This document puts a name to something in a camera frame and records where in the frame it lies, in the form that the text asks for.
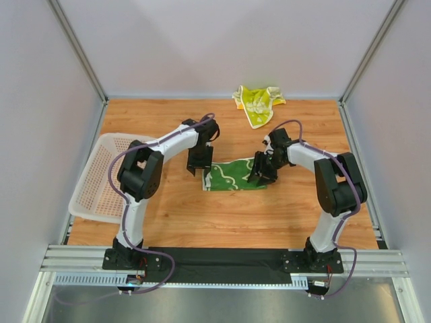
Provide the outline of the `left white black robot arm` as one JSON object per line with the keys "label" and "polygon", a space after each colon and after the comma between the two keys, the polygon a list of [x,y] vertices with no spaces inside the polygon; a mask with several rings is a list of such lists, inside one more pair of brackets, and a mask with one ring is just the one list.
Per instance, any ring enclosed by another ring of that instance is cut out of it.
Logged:
{"label": "left white black robot arm", "polygon": [[171,133],[152,141],[134,140],[108,167],[108,182],[124,200],[119,232],[112,247],[105,251],[105,270],[142,271],[152,251],[143,248],[143,222],[150,199],[159,189],[166,162],[188,151],[186,169],[195,175],[211,171],[213,147],[220,136],[215,114],[206,114],[197,122],[187,119]]}

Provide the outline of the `green frog pattern towel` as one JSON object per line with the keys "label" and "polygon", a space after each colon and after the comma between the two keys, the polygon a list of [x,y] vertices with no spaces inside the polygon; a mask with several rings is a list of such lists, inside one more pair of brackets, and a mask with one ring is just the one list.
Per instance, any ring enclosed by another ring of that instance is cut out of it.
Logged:
{"label": "green frog pattern towel", "polygon": [[202,175],[203,191],[240,191],[262,190],[266,185],[258,186],[248,182],[254,158],[241,158],[229,162],[213,162],[210,172]]}

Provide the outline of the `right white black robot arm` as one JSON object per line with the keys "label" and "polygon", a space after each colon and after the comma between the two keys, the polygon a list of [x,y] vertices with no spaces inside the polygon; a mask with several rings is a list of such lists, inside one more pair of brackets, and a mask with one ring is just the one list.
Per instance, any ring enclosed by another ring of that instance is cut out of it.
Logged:
{"label": "right white black robot arm", "polygon": [[273,184],[284,166],[301,166],[314,174],[321,215],[301,251],[282,255],[288,273],[342,273],[338,239],[347,220],[368,198],[355,156],[327,153],[301,138],[291,139],[283,128],[271,131],[257,151],[247,181],[257,186]]}

